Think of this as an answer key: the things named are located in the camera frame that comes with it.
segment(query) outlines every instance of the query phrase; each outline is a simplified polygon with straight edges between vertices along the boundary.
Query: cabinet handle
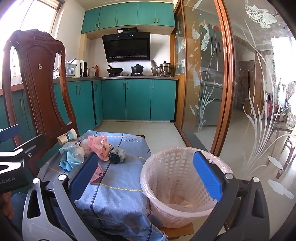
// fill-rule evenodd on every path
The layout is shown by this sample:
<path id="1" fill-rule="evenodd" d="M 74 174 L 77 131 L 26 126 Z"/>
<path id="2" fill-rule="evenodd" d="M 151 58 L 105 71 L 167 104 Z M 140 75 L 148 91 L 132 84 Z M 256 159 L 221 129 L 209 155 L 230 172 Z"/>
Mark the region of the cabinet handle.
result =
<path id="1" fill-rule="evenodd" d="M 22 99 L 20 99 L 20 107 L 22 109 L 22 116 L 24 116 L 24 106 L 22 104 Z"/>

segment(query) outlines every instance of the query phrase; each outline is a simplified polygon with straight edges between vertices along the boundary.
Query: trash can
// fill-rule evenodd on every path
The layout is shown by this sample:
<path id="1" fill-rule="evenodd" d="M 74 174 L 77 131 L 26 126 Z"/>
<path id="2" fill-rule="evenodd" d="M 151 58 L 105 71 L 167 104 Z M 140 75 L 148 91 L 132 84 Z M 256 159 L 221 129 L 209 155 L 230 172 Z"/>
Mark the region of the trash can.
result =
<path id="1" fill-rule="evenodd" d="M 140 176 L 143 193 L 164 227 L 183 227 L 198 217 L 209 215 L 216 204 L 193 166 L 193 154 L 197 151 L 223 173 L 233 173 L 218 157 L 190 147 L 160 151 L 150 156 L 143 166 Z"/>

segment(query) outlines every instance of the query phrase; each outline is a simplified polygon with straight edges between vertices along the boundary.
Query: screw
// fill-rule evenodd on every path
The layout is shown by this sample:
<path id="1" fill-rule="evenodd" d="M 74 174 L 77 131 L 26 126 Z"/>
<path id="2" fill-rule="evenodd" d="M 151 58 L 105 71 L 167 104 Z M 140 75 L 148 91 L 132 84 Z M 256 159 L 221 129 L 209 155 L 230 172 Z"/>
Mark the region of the screw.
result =
<path id="1" fill-rule="evenodd" d="M 233 178 L 233 175 L 231 173 L 225 174 L 226 179 L 231 180 Z"/>
<path id="2" fill-rule="evenodd" d="M 66 179 L 66 175 L 65 174 L 61 174 L 61 175 L 59 175 L 59 177 L 58 177 L 58 179 L 60 180 L 60 181 L 63 181 L 63 180 L 65 180 Z"/>
<path id="3" fill-rule="evenodd" d="M 260 182 L 260 179 L 258 177 L 253 177 L 253 181 L 258 183 L 258 182 Z"/>
<path id="4" fill-rule="evenodd" d="M 34 184 L 37 184 L 38 182 L 39 182 L 39 178 L 36 177 L 36 178 L 33 179 Z"/>

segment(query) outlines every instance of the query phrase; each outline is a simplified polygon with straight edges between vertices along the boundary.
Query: black range hood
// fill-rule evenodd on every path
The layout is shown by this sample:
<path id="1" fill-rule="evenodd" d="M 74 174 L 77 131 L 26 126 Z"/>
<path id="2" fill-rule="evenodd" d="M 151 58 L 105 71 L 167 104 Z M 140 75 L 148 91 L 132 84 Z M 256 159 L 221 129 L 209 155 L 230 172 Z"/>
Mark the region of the black range hood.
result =
<path id="1" fill-rule="evenodd" d="M 150 60 L 150 32 L 102 36 L 107 62 Z"/>

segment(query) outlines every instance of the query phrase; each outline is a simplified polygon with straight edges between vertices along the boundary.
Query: carved wooden chair top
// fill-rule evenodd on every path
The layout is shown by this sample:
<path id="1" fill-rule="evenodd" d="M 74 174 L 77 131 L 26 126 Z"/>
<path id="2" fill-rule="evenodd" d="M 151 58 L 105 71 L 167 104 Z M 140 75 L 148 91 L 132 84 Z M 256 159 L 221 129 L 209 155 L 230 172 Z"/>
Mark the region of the carved wooden chair top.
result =
<path id="1" fill-rule="evenodd" d="M 8 39 L 4 47 L 2 85 L 6 115 L 10 126 L 17 124 L 12 103 L 10 77 L 10 49 L 12 46 L 15 47 L 19 57 L 21 77 L 36 135 L 42 134 L 46 139 L 46 146 L 28 163 L 33 176 L 37 176 L 39 170 L 36 162 L 57 143 L 57 136 L 72 128 L 78 134 L 67 87 L 65 48 L 62 42 L 37 29 L 17 30 Z M 56 53 L 59 54 L 61 91 L 69 117 L 67 124 L 61 117 L 54 95 L 53 70 Z M 23 143 L 20 135 L 14 137 L 14 143 L 16 146 Z"/>

